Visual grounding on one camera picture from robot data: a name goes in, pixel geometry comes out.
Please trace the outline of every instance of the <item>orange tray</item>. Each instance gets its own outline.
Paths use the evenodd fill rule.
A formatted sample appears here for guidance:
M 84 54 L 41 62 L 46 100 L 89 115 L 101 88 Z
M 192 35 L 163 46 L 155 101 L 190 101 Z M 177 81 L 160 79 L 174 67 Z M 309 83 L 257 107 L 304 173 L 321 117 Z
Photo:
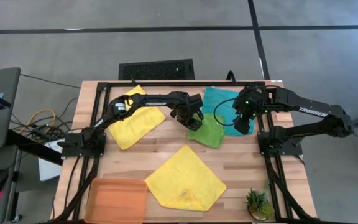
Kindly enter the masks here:
M 141 224 L 146 196 L 144 180 L 95 178 L 84 220 L 86 223 Z

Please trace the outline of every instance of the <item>wooden tabletop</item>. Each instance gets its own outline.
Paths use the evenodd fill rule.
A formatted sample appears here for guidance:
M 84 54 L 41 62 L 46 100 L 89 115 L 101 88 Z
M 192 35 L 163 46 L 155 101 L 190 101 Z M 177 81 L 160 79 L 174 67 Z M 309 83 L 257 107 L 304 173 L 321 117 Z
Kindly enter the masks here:
M 94 97 L 97 83 L 101 81 L 85 81 L 82 83 L 80 96 L 76 106 L 72 128 L 84 128 L 90 125 Z M 266 81 L 266 85 L 278 85 L 282 82 Z M 171 91 L 185 91 L 190 95 L 200 93 L 203 97 L 206 86 L 165 86 L 143 87 L 147 94 L 167 94 Z M 233 91 L 242 90 L 241 86 L 220 86 L 219 88 Z M 132 87 L 114 87 L 111 89 L 110 100 L 125 94 Z M 103 103 L 102 93 L 100 107 Z M 166 120 L 154 130 L 146 134 L 137 144 L 122 151 L 107 132 L 104 156 L 99 163 L 98 177 L 104 178 L 132 178 L 145 179 L 158 169 L 167 159 L 188 144 L 205 164 L 227 186 L 227 190 L 207 212 L 193 212 L 175 210 L 161 207 L 155 197 L 148 192 L 147 211 L 145 222 L 251 222 L 248 214 L 246 195 L 253 189 L 263 189 L 267 180 L 264 158 L 259 154 L 256 133 L 259 131 L 255 120 L 255 130 L 252 135 L 243 137 L 224 137 L 220 149 L 211 149 L 195 141 L 187 140 L 187 129 L 170 117 L 170 109 L 160 107 L 167 117 Z M 276 126 L 293 126 L 290 113 L 273 113 L 273 122 Z M 76 158 L 71 157 L 64 161 L 55 197 L 55 212 L 61 214 L 68 186 L 68 179 Z M 305 211 L 315 217 L 316 211 L 309 188 L 303 164 L 293 156 L 282 156 L 283 168 L 287 179 L 288 189 Z M 80 178 L 82 159 L 80 159 L 71 182 L 68 201 L 74 196 Z M 277 189 L 282 217 L 286 217 L 282 195 Z M 83 196 L 80 218 L 85 215 L 88 191 Z

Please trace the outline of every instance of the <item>green cloth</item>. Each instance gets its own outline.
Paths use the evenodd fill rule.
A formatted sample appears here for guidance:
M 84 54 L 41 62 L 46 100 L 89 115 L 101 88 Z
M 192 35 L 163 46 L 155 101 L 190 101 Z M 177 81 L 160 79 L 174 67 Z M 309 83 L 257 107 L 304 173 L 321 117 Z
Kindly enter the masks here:
M 216 118 L 224 123 L 222 116 L 216 116 Z M 187 132 L 187 139 L 196 140 L 213 148 L 221 147 L 223 137 L 224 128 L 216 122 L 213 114 L 204 114 L 203 125 L 197 131 L 188 130 Z

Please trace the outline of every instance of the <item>yellow cloth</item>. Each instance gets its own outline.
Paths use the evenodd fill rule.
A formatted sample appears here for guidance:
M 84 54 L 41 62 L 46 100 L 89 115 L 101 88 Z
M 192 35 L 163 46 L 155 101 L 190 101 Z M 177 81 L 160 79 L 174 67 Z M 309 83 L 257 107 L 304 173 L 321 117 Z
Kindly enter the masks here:
M 202 212 L 208 211 L 226 190 L 188 145 L 151 174 L 146 184 L 161 206 Z
M 146 92 L 140 85 L 128 91 L 126 95 L 133 95 L 140 93 L 142 95 Z M 135 113 L 126 118 L 124 121 L 118 121 L 109 126 L 111 135 L 116 140 L 121 149 L 127 149 L 133 146 L 149 131 L 153 130 L 165 120 L 165 115 L 157 107 L 143 107 L 135 111 Z

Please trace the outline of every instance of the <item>small succulent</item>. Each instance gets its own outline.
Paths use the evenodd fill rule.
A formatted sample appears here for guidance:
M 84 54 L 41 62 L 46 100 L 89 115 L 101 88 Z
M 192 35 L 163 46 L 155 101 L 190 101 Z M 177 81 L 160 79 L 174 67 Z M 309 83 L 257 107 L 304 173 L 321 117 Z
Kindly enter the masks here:
M 266 220 L 273 215 L 274 209 L 267 200 L 267 190 L 269 183 L 267 182 L 264 192 L 253 190 L 247 195 L 247 206 L 250 214 L 258 220 Z

